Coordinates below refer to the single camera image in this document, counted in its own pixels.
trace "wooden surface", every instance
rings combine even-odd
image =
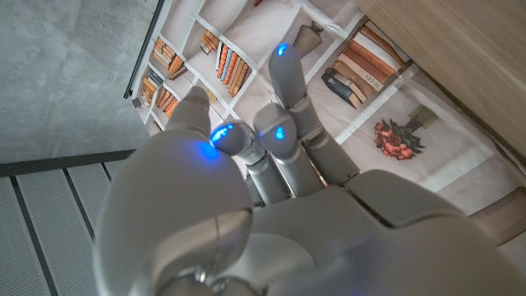
[[[420,67],[526,155],[526,4],[353,1]]]

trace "book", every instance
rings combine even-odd
[[[177,103],[177,100],[175,99],[175,97],[173,97],[173,98],[174,99],[172,99],[170,104],[168,104],[168,106],[166,106],[166,109],[164,110],[164,112],[168,112],[168,110]]]
[[[232,96],[233,97],[235,97],[238,94],[238,91],[243,86],[243,83],[245,82],[245,76],[247,75],[247,72],[248,72],[248,64],[245,63],[243,65],[243,69],[241,69],[241,73],[239,74],[239,79],[236,82],[236,86],[233,88],[233,92],[232,92]]]
[[[210,40],[208,39],[208,37],[206,37],[205,35],[203,35],[203,37],[201,37],[201,41],[205,43],[206,47],[211,51],[211,50],[216,50],[217,47],[215,46],[215,44]]]
[[[238,83],[239,76],[241,75],[243,66],[245,66],[245,61],[241,60],[241,62],[239,62],[239,65],[238,65],[238,69],[236,70],[236,73],[233,76],[232,85],[230,85],[230,87],[228,88],[229,94],[233,93],[233,89],[236,87],[236,84]]]
[[[349,48],[352,49],[355,53],[361,55],[362,58],[365,58],[374,67],[380,69],[380,71],[382,71],[387,76],[391,76],[396,73],[396,70],[393,67],[388,65],[386,62],[380,60],[376,55],[372,54],[372,52],[368,51],[358,42],[353,40],[353,42],[351,42],[351,44],[349,45]]]
[[[163,67],[168,69],[168,64],[157,54],[157,51],[154,52],[154,58],[163,65]]]
[[[146,107],[150,107],[150,103],[148,103],[148,100],[144,95],[141,95],[141,99],[143,100],[143,102],[145,102]]]
[[[146,101],[147,102],[151,102],[152,94],[149,91],[143,90],[142,91],[142,95],[144,95],[146,97]]]
[[[163,84],[163,79],[159,75],[157,75],[157,73],[155,73],[154,69],[151,68],[148,71],[148,76],[150,76],[151,79],[153,81],[155,81],[155,83],[157,83],[158,85],[162,85]]]
[[[219,61],[221,60],[221,53],[223,52],[223,42],[220,41],[217,48],[217,56],[215,57],[215,70],[219,70]]]
[[[219,38],[215,37],[208,29],[205,30],[205,36],[212,42],[216,49],[219,48]]]
[[[166,50],[172,57],[175,55],[175,52],[173,51],[173,49],[169,47],[167,44],[164,44],[163,49]]]
[[[151,90],[152,93],[155,92],[155,90],[157,90],[156,87],[154,87],[149,81],[148,81],[148,78],[149,77],[145,77],[142,82],[144,83],[145,87],[148,89],[148,90]]]
[[[169,59],[167,59],[167,58],[166,58],[166,57],[165,57],[165,56],[164,56],[159,50],[154,49],[154,52],[155,52],[155,54],[157,54],[157,56],[158,56],[159,58],[161,58],[164,62],[166,62],[167,64],[170,64],[171,61],[170,61]]]
[[[163,50],[163,48],[161,46],[162,45],[155,44],[155,49],[157,49],[158,52],[161,52]]]
[[[403,68],[407,68],[408,65],[404,62],[404,60],[396,53],[395,49],[389,44],[387,41],[383,40],[380,36],[378,36],[375,32],[373,32],[369,27],[363,26],[358,31],[362,33],[364,36],[366,36],[370,41],[374,42],[376,45],[380,46],[382,49],[384,49],[391,57],[396,60],[396,62]]]
[[[223,44],[223,51],[221,53],[221,59],[219,60],[219,70],[217,71],[217,77],[221,78],[223,75],[224,64],[227,62],[228,46]]]
[[[181,76],[182,74],[184,74],[188,69],[185,67],[185,66],[182,66],[179,68],[179,70],[177,70],[174,74],[172,74],[170,76],[170,80],[175,80],[177,79],[179,76]]]
[[[164,45],[164,41],[160,37],[157,37],[157,40],[155,41],[155,44],[158,44],[159,46],[162,47]]]
[[[331,66],[336,71],[338,71],[339,74],[347,77],[350,79],[361,91],[362,93],[367,97],[371,97],[376,93],[376,90],[372,88],[366,81],[364,81],[358,74],[356,74],[355,71],[351,70],[351,68],[347,67],[343,62],[336,61]]]
[[[351,85],[351,90],[353,93],[358,97],[360,102],[363,104],[367,100],[367,97],[363,94],[363,92],[353,83]]]
[[[354,95],[353,91],[346,85],[332,77],[331,74],[323,73],[321,79],[323,80],[327,88],[329,88],[342,100],[350,104],[353,108],[356,109],[359,105],[361,105],[356,95],[351,99],[351,97]]]
[[[170,67],[168,68],[168,74],[171,76],[172,74],[174,74],[177,70],[179,70],[179,68],[182,66],[182,59],[181,57],[177,56],[172,64],[170,65]]]
[[[172,113],[173,111],[175,110],[175,108],[178,106],[179,104],[179,101],[177,101],[176,99],[174,101],[172,101],[172,103],[166,108],[166,116],[168,116],[168,118],[170,118],[170,116],[172,116]]]
[[[221,81],[224,81],[224,78],[226,78],[227,76],[228,67],[230,66],[230,60],[232,59],[232,52],[232,49],[228,49],[227,59],[224,62],[223,73],[221,74]]]
[[[390,54],[388,54],[383,48],[378,46],[376,43],[372,42],[362,33],[356,33],[356,35],[353,38],[353,41],[363,46],[364,49],[374,54],[377,58],[379,58],[382,62],[385,62],[387,65],[392,67],[395,71],[398,71],[402,68],[398,64],[398,62],[393,57],[391,57]]]
[[[224,84],[227,85],[230,81],[230,77],[232,75],[233,67],[236,65],[236,61],[238,60],[238,54],[232,53],[232,58],[230,58],[230,64],[228,65],[227,69],[227,76],[224,78]]]
[[[375,77],[361,68],[352,59],[348,58],[345,54],[341,53],[338,56],[338,60],[343,62],[347,67],[351,68],[356,74],[358,74],[364,81],[366,81],[375,90],[381,90],[384,87]]]
[[[142,94],[149,100],[151,101],[151,98],[152,96],[154,95],[151,91],[147,90],[147,89],[144,89],[142,90]]]
[[[166,102],[170,95],[170,92],[164,89],[161,95],[159,96],[159,99],[157,100],[157,108],[161,108],[161,106]]]
[[[201,43],[199,44],[199,46],[201,47],[201,50],[206,54],[208,55],[208,53],[210,53],[210,49],[206,46],[206,44],[201,41]]]
[[[238,58],[236,58],[236,63],[233,65],[233,69],[232,69],[232,74],[230,75],[230,80],[228,81],[228,84],[227,84],[227,88],[230,89],[230,86],[232,84],[236,84],[235,81],[234,81],[234,78],[235,78],[235,74],[236,74],[236,71],[238,70],[238,67],[239,67],[239,64],[241,63],[241,57],[238,56]]]
[[[360,89],[347,77],[339,74],[335,69],[333,68],[327,68],[325,70],[325,73],[328,73],[331,75],[335,80],[341,82],[343,85],[347,86],[350,90],[353,91],[353,95],[351,95],[349,98],[353,102],[354,106],[358,106],[359,104],[363,104],[367,100],[367,97],[362,93]],[[353,99],[359,100],[359,104],[357,104]]]
[[[159,88],[159,85],[157,83],[155,83],[155,81],[153,79],[151,79],[150,76],[148,76],[148,82],[154,86],[154,88],[157,90]]]
[[[164,101],[164,103],[161,105],[161,109],[163,110],[163,112],[166,112],[166,109],[168,108],[168,106],[174,101],[174,100],[177,100],[175,99],[175,96],[171,95],[166,99],[166,101]]]
[[[380,83],[384,83],[387,81],[387,75],[384,74],[380,69],[372,65],[370,62],[368,62],[364,57],[356,53],[350,48],[346,48],[344,50],[344,54],[353,60],[358,66],[360,66],[363,70],[367,71],[367,73],[371,74],[373,77],[375,77]]]

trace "concrete wall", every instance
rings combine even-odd
[[[155,0],[0,2],[0,163],[134,149],[122,98]]]

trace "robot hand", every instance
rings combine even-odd
[[[524,293],[459,210],[391,173],[359,172],[317,120],[292,46],[275,50],[270,74],[283,107],[264,107],[255,131],[225,123],[210,140],[207,95],[192,88],[121,167],[95,234],[102,295]],[[263,209],[252,212],[230,155],[260,183]]]

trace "red flower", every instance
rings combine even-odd
[[[387,142],[387,143],[384,144],[384,149],[389,151],[389,152],[391,152],[391,151],[393,151],[395,149],[395,147],[392,146],[389,142]]]
[[[413,151],[410,148],[406,148],[400,152],[400,154],[408,159],[413,158]]]
[[[391,134],[390,136],[387,137],[387,141],[392,145],[392,146],[398,146],[402,143],[402,139],[400,138],[399,135],[397,134]]]
[[[385,137],[389,138],[389,137],[393,134],[393,129],[392,129],[391,127],[389,127],[389,128],[386,129],[386,130],[382,130],[382,131],[380,132],[380,134],[381,134],[382,136],[385,136]]]
[[[379,132],[384,128],[384,123],[377,123],[375,125],[375,131]]]

